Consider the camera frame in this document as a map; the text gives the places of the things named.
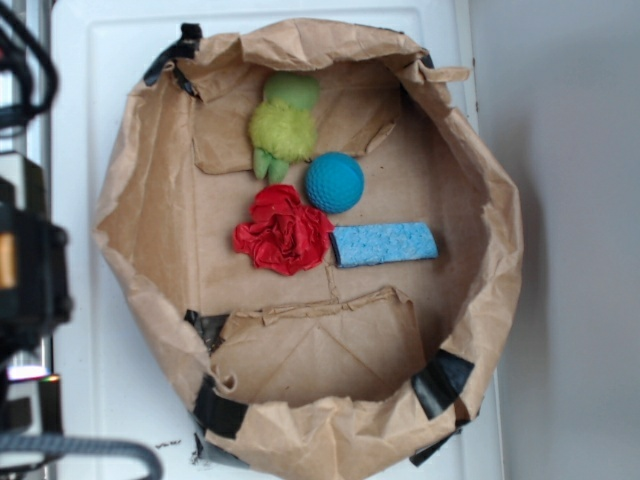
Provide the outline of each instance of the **ball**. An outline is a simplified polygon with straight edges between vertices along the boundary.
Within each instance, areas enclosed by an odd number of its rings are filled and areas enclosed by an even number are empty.
[[[325,213],[342,213],[362,197],[364,174],[358,162],[349,155],[325,153],[307,170],[305,187],[314,207]]]

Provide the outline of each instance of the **paper bag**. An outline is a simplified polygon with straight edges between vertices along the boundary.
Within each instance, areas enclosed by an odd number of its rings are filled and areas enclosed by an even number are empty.
[[[95,238],[207,442],[253,469],[363,479],[419,464],[478,414],[520,291],[520,204],[449,105],[445,82],[466,70],[427,55],[401,33],[320,20],[185,33],[129,97]],[[365,193],[330,220],[425,222],[437,259],[338,269],[329,252],[285,277],[233,251],[265,186],[247,123],[275,70],[320,82],[316,153],[359,157]],[[306,167],[286,183],[302,192]]]

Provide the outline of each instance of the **blue sponge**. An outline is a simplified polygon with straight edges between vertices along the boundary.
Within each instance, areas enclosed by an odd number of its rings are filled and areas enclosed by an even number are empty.
[[[326,213],[342,213],[353,207],[364,192],[364,174],[358,162],[344,153],[316,158],[305,177],[311,204]]]
[[[436,242],[424,223],[336,227],[331,243],[340,268],[438,256]]]

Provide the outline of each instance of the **red fabric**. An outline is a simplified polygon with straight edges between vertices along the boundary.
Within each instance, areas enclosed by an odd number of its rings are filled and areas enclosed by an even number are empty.
[[[249,209],[253,222],[233,233],[233,248],[253,258],[256,268],[293,275],[322,263],[333,224],[317,208],[302,205],[291,185],[271,185]]]

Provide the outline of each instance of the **plush toy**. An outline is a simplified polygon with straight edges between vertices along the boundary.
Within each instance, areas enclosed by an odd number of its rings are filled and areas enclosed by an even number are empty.
[[[311,109],[319,95],[320,86],[313,77],[290,72],[269,77],[264,101],[249,123],[257,178],[280,183],[290,164],[311,158],[318,138]]]

